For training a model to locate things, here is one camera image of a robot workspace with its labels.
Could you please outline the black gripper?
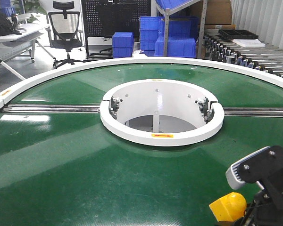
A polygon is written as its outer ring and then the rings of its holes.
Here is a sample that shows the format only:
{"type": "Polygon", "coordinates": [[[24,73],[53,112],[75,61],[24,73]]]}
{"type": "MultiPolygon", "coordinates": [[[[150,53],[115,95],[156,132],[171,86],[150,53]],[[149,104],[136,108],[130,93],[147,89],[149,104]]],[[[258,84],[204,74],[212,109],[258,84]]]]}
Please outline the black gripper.
{"type": "Polygon", "coordinates": [[[238,174],[246,184],[257,184],[260,191],[247,203],[244,216],[218,226],[283,226],[283,147],[275,145],[243,161],[238,174]]]}

